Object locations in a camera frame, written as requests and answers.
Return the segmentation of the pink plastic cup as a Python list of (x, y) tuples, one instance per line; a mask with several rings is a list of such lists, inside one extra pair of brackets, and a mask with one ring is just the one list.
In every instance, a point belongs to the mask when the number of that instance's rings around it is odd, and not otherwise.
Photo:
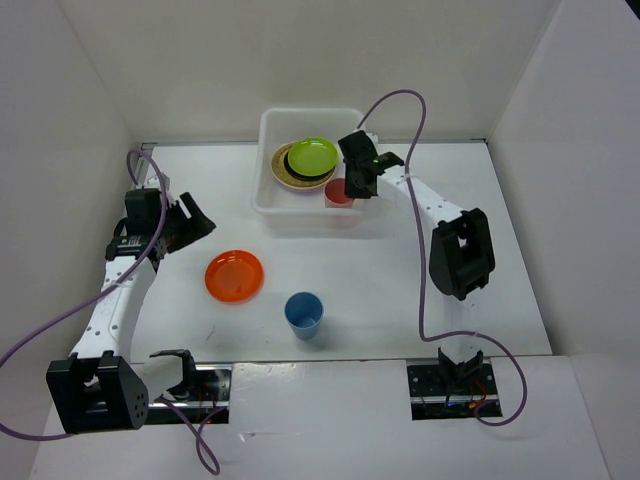
[(324, 188), (324, 203), (326, 208), (351, 208), (354, 199), (346, 195), (346, 180), (334, 178)]

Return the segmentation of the orange plate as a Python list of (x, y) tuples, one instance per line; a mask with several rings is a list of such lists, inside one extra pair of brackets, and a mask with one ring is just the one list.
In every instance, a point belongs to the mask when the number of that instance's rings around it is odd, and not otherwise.
[(240, 304), (251, 300), (264, 282), (264, 268), (259, 259), (246, 250), (228, 250), (207, 266), (204, 285), (216, 300)]

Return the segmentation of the green plate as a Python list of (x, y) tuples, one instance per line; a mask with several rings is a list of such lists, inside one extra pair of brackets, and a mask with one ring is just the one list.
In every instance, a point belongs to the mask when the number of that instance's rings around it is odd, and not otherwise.
[(288, 154), (288, 164), (298, 175), (318, 177), (332, 170), (338, 160), (337, 149), (329, 140), (309, 137), (295, 142)]

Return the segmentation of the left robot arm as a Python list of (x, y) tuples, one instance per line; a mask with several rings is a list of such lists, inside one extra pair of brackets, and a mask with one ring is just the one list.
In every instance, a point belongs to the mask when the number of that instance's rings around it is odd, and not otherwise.
[(174, 199), (166, 175), (125, 195), (125, 212), (105, 252), (107, 294), (68, 358), (50, 363), (46, 382), (68, 435), (139, 429), (164, 393), (192, 397), (199, 387), (187, 349), (165, 349), (134, 363), (131, 346), (162, 259), (209, 235), (215, 224), (190, 193)]

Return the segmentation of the black plate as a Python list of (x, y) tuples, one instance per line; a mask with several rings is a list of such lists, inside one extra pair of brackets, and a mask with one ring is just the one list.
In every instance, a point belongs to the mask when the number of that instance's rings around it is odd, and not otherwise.
[(320, 179), (324, 179), (331, 177), (334, 172), (335, 172), (335, 167), (332, 168), (331, 170), (321, 174), (321, 175), (314, 175), (314, 176), (309, 176), (309, 175), (302, 175), (298, 172), (296, 172), (295, 170), (292, 169), (290, 163), (289, 163), (289, 154), (286, 153), (284, 155), (284, 159), (283, 159), (283, 165), (284, 165), (284, 169), (285, 171), (292, 176), (293, 178), (297, 179), (297, 180), (301, 180), (301, 181), (316, 181), (316, 180), (320, 180)]

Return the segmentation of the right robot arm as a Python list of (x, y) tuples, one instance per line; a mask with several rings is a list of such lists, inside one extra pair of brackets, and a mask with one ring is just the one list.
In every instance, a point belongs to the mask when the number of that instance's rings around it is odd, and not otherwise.
[(380, 197), (413, 217), (419, 244), (419, 336), (427, 342), (471, 336), (450, 331), (428, 337), (425, 332), (427, 287), (451, 299), (451, 311), (489, 283), (495, 254), (487, 215), (479, 208), (464, 210), (435, 192), (409, 169), (409, 160), (393, 152), (380, 153), (363, 130), (338, 140), (345, 164), (344, 193), (352, 199)]

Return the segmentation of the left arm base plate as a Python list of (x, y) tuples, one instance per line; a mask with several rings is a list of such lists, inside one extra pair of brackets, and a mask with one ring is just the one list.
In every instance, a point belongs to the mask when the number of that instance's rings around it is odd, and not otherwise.
[(165, 404), (173, 404), (187, 419), (226, 424), (229, 421), (233, 365), (195, 363), (184, 375), (177, 362), (151, 365), (135, 364), (133, 371), (143, 381), (149, 394), (147, 425), (176, 424), (181, 420)]

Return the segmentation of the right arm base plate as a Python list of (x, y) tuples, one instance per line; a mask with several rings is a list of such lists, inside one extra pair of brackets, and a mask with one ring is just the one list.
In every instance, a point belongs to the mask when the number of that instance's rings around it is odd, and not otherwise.
[(481, 418), (501, 418), (493, 369), (484, 363), (470, 379), (447, 387), (434, 362), (406, 365), (413, 421), (473, 418), (480, 407)]

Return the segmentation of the blue plastic cup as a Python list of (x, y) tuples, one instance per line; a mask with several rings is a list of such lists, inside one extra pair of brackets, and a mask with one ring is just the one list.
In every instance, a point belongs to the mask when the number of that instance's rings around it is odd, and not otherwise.
[(284, 314), (294, 335), (299, 340), (309, 341), (318, 333), (324, 306), (315, 294), (298, 292), (287, 300)]

